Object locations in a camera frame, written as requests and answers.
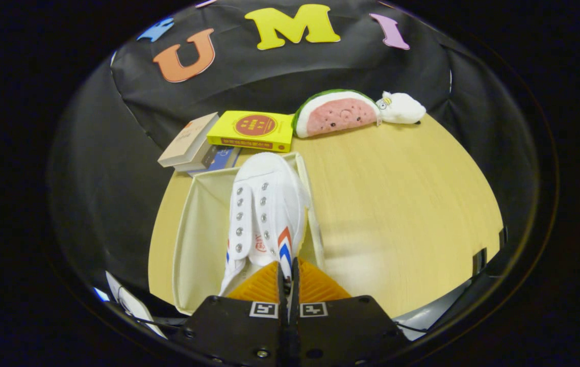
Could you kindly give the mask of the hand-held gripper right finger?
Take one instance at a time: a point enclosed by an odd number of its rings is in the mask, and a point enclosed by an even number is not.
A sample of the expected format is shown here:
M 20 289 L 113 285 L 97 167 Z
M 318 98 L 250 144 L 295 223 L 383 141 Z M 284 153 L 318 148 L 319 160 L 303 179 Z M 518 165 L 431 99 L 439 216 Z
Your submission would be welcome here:
M 307 262 L 292 263 L 290 302 L 291 366 L 374 366 L 385 364 L 410 340 L 369 295 L 307 302 Z

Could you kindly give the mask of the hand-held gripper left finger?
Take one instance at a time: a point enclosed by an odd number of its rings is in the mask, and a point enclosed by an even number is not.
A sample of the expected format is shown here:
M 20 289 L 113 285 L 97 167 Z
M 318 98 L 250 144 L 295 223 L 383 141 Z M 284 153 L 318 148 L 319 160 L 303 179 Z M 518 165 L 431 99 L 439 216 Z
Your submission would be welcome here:
M 171 342 L 206 365 L 281 366 L 288 322 L 283 283 L 280 265 L 271 263 L 248 278 L 246 285 L 269 291 L 275 300 L 206 297 Z

